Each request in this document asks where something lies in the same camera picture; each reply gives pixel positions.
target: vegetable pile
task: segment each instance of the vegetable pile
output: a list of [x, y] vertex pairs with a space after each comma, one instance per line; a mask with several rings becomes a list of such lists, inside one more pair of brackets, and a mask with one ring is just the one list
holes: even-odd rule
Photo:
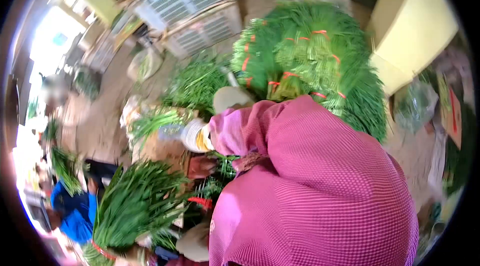
[[189, 180], [183, 173], [169, 173], [170, 165], [162, 161], [139, 161], [125, 173], [119, 167], [107, 187], [93, 227], [93, 239], [83, 248], [90, 266], [113, 265], [93, 243], [118, 256], [135, 244], [135, 239], [149, 233], [153, 245], [175, 249], [169, 227], [184, 212], [177, 208], [191, 194], [182, 194]]
[[220, 67], [228, 65], [224, 57], [209, 56], [201, 52], [173, 77], [170, 87], [160, 98], [166, 107], [185, 107], [199, 111], [208, 120], [215, 114], [213, 96], [229, 82]]
[[75, 169], [77, 163], [75, 155], [53, 147], [51, 148], [51, 162], [53, 170], [60, 177], [61, 183], [69, 195], [81, 194], [83, 190]]
[[131, 143], [141, 142], [141, 148], [143, 148], [147, 138], [157, 132], [160, 127], [172, 124], [185, 125], [185, 121], [185, 118], [180, 117], [176, 110], [168, 107], [160, 106], [151, 109], [129, 125], [128, 132], [133, 135]]
[[231, 69], [257, 96], [309, 94], [353, 129], [386, 136], [382, 84], [355, 19], [327, 2], [281, 2], [234, 44]]

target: bundle of green vegetables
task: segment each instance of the bundle of green vegetables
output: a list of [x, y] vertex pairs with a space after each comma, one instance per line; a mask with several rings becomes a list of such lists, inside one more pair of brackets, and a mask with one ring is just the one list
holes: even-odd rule
[[83, 248], [90, 266], [111, 266], [108, 256], [122, 256], [137, 237], [149, 233], [154, 246], [175, 250], [169, 227], [185, 211], [178, 205], [191, 194], [182, 194], [189, 180], [179, 171], [170, 172], [162, 161], [139, 161], [125, 173], [119, 167], [97, 209], [93, 239]]
[[52, 140], [55, 140], [57, 137], [57, 119], [52, 118], [49, 120], [47, 123], [47, 126], [45, 130], [43, 131], [45, 135], [45, 139], [47, 142], [51, 142]]
[[258, 99], [310, 94], [357, 131], [381, 141], [381, 81], [355, 19], [327, 2], [283, 1], [254, 19], [234, 44], [231, 69]]
[[228, 63], [225, 57], [200, 52], [185, 68], [175, 73], [170, 87], [160, 98], [162, 104], [198, 110], [199, 116], [208, 120], [215, 114], [213, 96], [220, 88], [229, 85], [221, 71], [221, 67]]
[[80, 68], [73, 79], [75, 89], [85, 97], [94, 101], [100, 93], [100, 74], [87, 67]]
[[447, 138], [443, 171], [443, 188], [447, 195], [466, 184], [476, 149], [477, 119], [471, 107], [461, 100], [462, 97], [458, 98], [462, 114], [462, 142], [459, 149], [450, 137]]
[[82, 185], [77, 177], [77, 158], [74, 154], [58, 147], [51, 148], [51, 163], [55, 173], [60, 177], [62, 185], [70, 196], [81, 194]]
[[147, 138], [157, 132], [160, 127], [175, 124], [185, 125], [187, 119], [191, 119], [191, 117], [180, 117], [176, 110], [164, 106], [148, 110], [129, 125], [128, 132], [133, 136], [131, 143], [141, 142], [141, 148], [143, 148]]

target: red string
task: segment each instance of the red string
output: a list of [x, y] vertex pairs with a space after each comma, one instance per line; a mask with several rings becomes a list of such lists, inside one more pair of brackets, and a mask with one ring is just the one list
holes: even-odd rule
[[252, 80], [253, 77], [249, 77], [246, 79], [247, 81], [247, 88], [250, 88], [250, 81]]
[[247, 70], [247, 63], [248, 63], [248, 59], [250, 58], [250, 54], [247, 56], [247, 58], [243, 61], [243, 65], [242, 65], [242, 71], [245, 71]]
[[457, 130], [457, 128], [456, 128], [456, 127], [457, 127], [457, 126], [456, 126], [456, 125], [457, 125], [457, 124], [456, 124], [456, 123], [457, 123], [457, 122], [456, 122], [457, 120], [455, 119], [455, 104], [454, 104], [454, 102], [453, 102], [453, 91], [452, 91], [452, 89], [450, 89], [450, 103], [452, 104], [453, 132], [456, 133], [456, 132], [457, 132], [457, 131], [456, 131], [456, 130]]
[[337, 61], [336, 61], [337, 64], [340, 65], [340, 59], [339, 59], [336, 55], [334, 55], [334, 54], [332, 54], [332, 56], [337, 60]]
[[194, 203], [199, 203], [204, 206], [206, 209], [211, 209], [212, 208], [212, 200], [211, 199], [205, 199], [205, 198], [200, 198], [200, 197], [190, 197], [188, 199], [190, 202]]
[[323, 94], [320, 94], [320, 93], [317, 93], [317, 92], [312, 92], [312, 94], [327, 99], [327, 96], [325, 96], [325, 95], [323, 95]]
[[327, 31], [325, 31], [325, 30], [314, 31], [314, 32], [312, 32], [312, 34], [322, 34], [322, 35], [325, 36], [325, 38], [326, 38], [328, 41], [330, 41], [330, 38], [329, 38], [328, 35], [327, 35]]
[[291, 73], [291, 72], [283, 72], [283, 74], [284, 74], [284, 75], [283, 75], [283, 79], [285, 79], [285, 78], [287, 78], [287, 77], [289, 77], [289, 76], [296, 76], [296, 77], [298, 77], [297, 74]]
[[272, 92], [275, 92], [275, 90], [277, 89], [276, 87], [280, 85], [280, 83], [277, 83], [277, 82], [268, 82], [268, 84], [273, 84]]
[[99, 245], [96, 245], [95, 242], [93, 242], [93, 239], [92, 239], [92, 245], [93, 247], [99, 252], [101, 253], [104, 257], [108, 258], [108, 259], [111, 259], [111, 260], [115, 260], [117, 257], [115, 256], [112, 256], [111, 254], [109, 254], [108, 252], [104, 251], [103, 249], [100, 248]]

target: floor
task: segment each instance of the floor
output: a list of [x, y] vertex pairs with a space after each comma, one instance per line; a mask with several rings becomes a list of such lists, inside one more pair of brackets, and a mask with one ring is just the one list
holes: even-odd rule
[[[243, 21], [248, 24], [253, 18], [266, 15], [275, 6], [275, 0], [239, 0]], [[352, 5], [354, 17], [364, 29], [369, 22], [371, 11], [357, 4]], [[240, 35], [231, 37], [214, 46], [219, 54], [231, 52], [232, 44]], [[167, 54], [157, 73], [140, 87], [127, 77], [127, 68], [133, 58], [132, 46], [125, 44], [115, 55], [103, 75], [99, 97], [93, 103], [82, 96], [71, 95], [59, 111], [63, 119], [61, 146], [81, 157], [98, 161], [118, 160], [129, 165], [131, 160], [124, 154], [127, 137], [120, 128], [119, 119], [123, 106], [130, 95], [141, 94], [149, 100], [156, 100], [166, 89], [169, 78], [177, 67], [188, 60], [178, 61]], [[435, 137], [421, 130], [415, 136], [406, 134], [396, 127], [390, 118], [389, 136], [385, 149], [403, 167], [408, 187], [414, 198], [417, 212], [429, 199], [427, 177], [430, 170], [431, 150]]]

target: person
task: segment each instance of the person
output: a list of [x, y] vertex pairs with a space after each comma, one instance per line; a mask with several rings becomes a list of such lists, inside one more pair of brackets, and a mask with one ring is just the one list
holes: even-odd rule
[[309, 95], [219, 110], [216, 100], [239, 92], [226, 88], [213, 100], [218, 114], [187, 125], [183, 142], [243, 158], [232, 164], [237, 176], [221, 192], [206, 238], [178, 240], [183, 259], [207, 258], [212, 266], [413, 263], [415, 206], [402, 169], [379, 142]]
[[52, 191], [52, 208], [46, 208], [51, 229], [58, 227], [68, 238], [80, 245], [92, 239], [98, 188], [95, 180], [89, 178], [88, 193], [70, 197], [60, 180]]

